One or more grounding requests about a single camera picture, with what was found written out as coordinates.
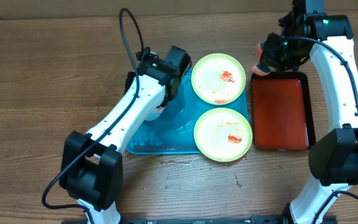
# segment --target wood grain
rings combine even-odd
[[[358,11],[340,13],[352,22],[358,66]],[[250,97],[255,45],[279,31],[276,24],[282,16],[209,14],[137,20],[145,45],[160,55],[175,44],[187,49],[194,62],[216,52],[238,59],[246,70]],[[125,26],[132,50],[138,50],[135,29],[129,20]],[[84,133],[114,107],[130,70],[115,18],[0,21],[0,223],[60,223],[83,217],[80,210],[43,208],[41,194],[60,170],[65,138],[73,130]],[[309,78],[319,139],[328,128],[321,84],[311,62],[301,71]],[[117,207],[126,218],[279,214],[310,175],[307,157],[307,152],[258,151],[254,146],[245,158],[228,164],[202,155],[126,154]],[[169,160],[189,164],[161,164]],[[358,195],[358,186],[351,192]],[[59,186],[48,201],[73,203]],[[337,215],[340,223],[358,223],[358,202],[343,196],[328,213]]]

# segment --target tray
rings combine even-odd
[[[257,149],[308,150],[316,143],[308,77],[304,73],[252,74],[251,93]]]
[[[191,86],[190,69],[183,76],[177,97],[168,103],[162,114],[153,121],[144,121],[129,141],[132,154],[196,154],[194,127],[198,118],[213,108],[225,107],[238,111],[248,121],[245,89],[232,103],[211,105],[200,99]]]

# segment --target green-rimmed plate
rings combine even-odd
[[[194,66],[191,85],[205,102],[225,105],[241,95],[246,86],[246,73],[234,57],[210,54]]]
[[[215,108],[198,118],[194,128],[198,149],[208,158],[230,162],[250,148],[252,130],[243,115],[229,108]]]

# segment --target food residue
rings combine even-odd
[[[227,137],[227,140],[231,143],[240,143],[242,141],[242,138],[236,134],[229,134],[229,136]]]
[[[239,188],[241,188],[241,187],[242,187],[242,184],[239,183],[239,180],[237,179],[237,175],[236,175],[236,174],[234,174],[234,179],[236,180],[237,186],[239,186]]]
[[[214,100],[214,103],[224,103],[226,102],[227,100]]]
[[[219,124],[219,125],[217,125],[217,127],[222,128],[222,127],[225,127],[228,125],[239,125],[239,124],[240,124],[240,122],[236,122],[236,123],[226,122],[226,124]]]
[[[136,155],[133,155],[127,151],[125,151],[125,156],[128,158],[128,159],[135,159],[137,156]]]
[[[228,71],[223,71],[223,73],[221,74],[221,80],[225,81],[225,82],[231,82],[231,83],[235,83],[236,81],[234,80],[233,75],[228,72]]]

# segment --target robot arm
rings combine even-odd
[[[129,140],[135,134],[136,130],[143,123],[145,119],[151,120],[155,118],[157,108],[161,105],[165,96],[165,86],[158,83],[158,80],[148,76],[141,75],[139,77],[140,90],[138,99],[132,105],[131,109],[125,116],[117,123],[106,137],[104,137],[100,144],[110,146],[111,144],[117,147],[116,151],[123,154]],[[135,94],[136,82],[132,85],[118,102],[114,109],[99,122],[95,127],[91,128],[87,134],[91,134],[91,139],[96,140],[104,130],[107,129],[122,113],[122,111],[129,104]]]
[[[129,72],[126,93],[114,109],[85,135],[72,132],[64,146],[62,169],[106,132],[128,107],[139,87],[137,99],[127,113],[86,155],[99,157],[99,164],[81,158],[59,180],[69,196],[88,208],[97,224],[120,222],[115,200],[123,182],[122,153],[142,122],[157,118],[162,108],[176,97],[181,78],[190,63],[190,56],[175,46],[171,47],[165,60],[159,59],[148,47],[138,59],[141,60],[137,67],[138,73],[142,74],[139,75],[140,86],[133,82],[134,72]]]
[[[339,52],[348,61],[356,82],[358,92],[358,72],[354,60],[353,40],[346,36],[328,37],[323,41]],[[353,91],[346,69],[325,47],[314,44],[310,51],[310,59],[317,69],[323,86],[324,97],[328,109],[328,131],[342,128],[344,124],[350,124],[352,128],[358,128],[358,116],[353,97]]]
[[[337,199],[332,197],[333,192],[358,184],[358,113],[345,66],[323,45],[301,38],[322,41],[337,51],[349,65],[358,95],[353,32],[346,16],[324,13],[322,0],[294,0],[292,12],[279,24],[283,32],[268,36],[260,62],[283,71],[297,69],[303,58],[310,57],[323,86],[329,115],[329,134],[310,149],[312,175],[289,205],[287,216],[290,223],[321,223]]]

